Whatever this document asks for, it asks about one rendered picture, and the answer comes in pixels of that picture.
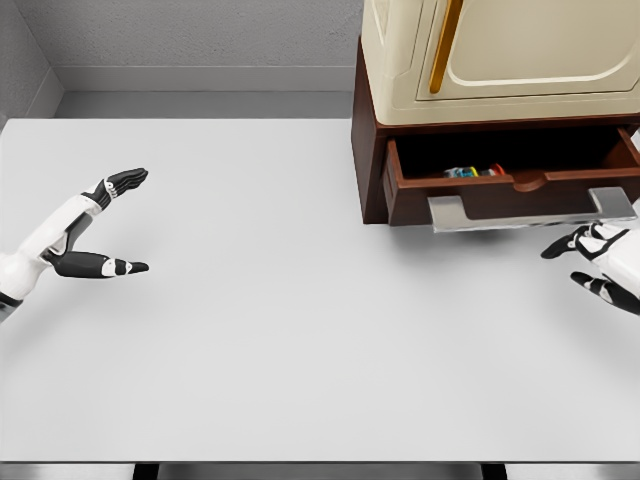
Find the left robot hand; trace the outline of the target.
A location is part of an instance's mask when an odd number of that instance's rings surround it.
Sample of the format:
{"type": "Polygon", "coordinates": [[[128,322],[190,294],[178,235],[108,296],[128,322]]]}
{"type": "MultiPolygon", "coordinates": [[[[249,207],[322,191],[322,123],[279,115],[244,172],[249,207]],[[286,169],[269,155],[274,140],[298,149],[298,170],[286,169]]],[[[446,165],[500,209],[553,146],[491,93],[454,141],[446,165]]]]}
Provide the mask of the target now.
{"type": "Polygon", "coordinates": [[[54,211],[23,241],[20,249],[53,267],[62,277],[103,279],[148,271],[149,266],[143,262],[74,249],[75,242],[94,218],[116,198],[138,188],[147,176],[146,169],[136,168],[100,180],[54,211]]]}

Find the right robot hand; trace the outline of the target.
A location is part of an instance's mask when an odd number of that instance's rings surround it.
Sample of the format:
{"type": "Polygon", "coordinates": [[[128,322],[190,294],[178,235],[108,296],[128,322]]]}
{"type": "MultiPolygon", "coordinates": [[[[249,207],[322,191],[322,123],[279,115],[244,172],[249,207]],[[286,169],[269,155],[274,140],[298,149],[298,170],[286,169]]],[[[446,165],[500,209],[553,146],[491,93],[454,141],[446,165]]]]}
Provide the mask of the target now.
{"type": "Polygon", "coordinates": [[[640,317],[640,228],[593,222],[554,241],[540,256],[554,259],[577,252],[601,277],[572,272],[570,278],[606,303],[640,317]]]}

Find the brown wooden drawer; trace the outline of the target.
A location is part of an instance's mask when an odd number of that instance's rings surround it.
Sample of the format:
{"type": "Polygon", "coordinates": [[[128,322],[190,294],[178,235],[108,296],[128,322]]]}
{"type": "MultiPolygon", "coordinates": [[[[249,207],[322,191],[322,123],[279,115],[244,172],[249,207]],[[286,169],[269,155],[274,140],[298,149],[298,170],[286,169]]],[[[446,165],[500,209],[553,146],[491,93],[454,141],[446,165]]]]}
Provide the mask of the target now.
{"type": "Polygon", "coordinates": [[[382,185],[392,226],[431,223],[428,198],[453,195],[472,219],[587,213],[590,188],[640,198],[640,151],[618,126],[402,136],[387,143],[382,185]],[[506,174],[443,177],[492,163],[506,174]]]}

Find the cream cabinet with door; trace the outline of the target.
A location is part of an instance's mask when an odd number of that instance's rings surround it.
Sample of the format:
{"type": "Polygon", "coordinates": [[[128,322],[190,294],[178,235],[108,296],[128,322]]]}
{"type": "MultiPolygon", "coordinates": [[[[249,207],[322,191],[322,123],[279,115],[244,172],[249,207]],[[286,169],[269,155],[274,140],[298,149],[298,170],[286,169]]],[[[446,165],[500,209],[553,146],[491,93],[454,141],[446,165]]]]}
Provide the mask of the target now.
{"type": "Polygon", "coordinates": [[[361,45],[385,125],[640,114],[640,0],[464,0],[441,90],[447,0],[364,0],[361,45]]]}

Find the brown wooden cabinet base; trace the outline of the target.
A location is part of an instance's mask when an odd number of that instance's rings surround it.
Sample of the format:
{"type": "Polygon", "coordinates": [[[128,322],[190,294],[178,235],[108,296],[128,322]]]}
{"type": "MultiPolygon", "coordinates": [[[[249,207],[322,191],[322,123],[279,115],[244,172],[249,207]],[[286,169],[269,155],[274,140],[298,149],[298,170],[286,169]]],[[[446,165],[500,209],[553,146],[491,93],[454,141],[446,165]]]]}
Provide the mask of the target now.
{"type": "Polygon", "coordinates": [[[631,137],[633,131],[640,128],[640,114],[613,115],[609,117],[385,125],[376,118],[364,55],[359,53],[356,61],[351,142],[363,221],[366,224],[390,225],[382,176],[387,158],[387,143],[392,138],[411,135],[588,126],[623,127],[631,137]]]}

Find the small colourful switch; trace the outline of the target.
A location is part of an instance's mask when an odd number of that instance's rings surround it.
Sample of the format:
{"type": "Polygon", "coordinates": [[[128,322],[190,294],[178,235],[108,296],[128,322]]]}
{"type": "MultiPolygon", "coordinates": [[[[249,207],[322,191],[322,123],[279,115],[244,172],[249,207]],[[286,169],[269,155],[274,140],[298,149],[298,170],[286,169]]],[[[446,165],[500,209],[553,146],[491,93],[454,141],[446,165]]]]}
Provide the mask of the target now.
{"type": "Polygon", "coordinates": [[[498,163],[492,163],[487,168],[474,166],[452,167],[443,171],[444,178],[477,178],[504,176],[506,172],[498,163]]]}

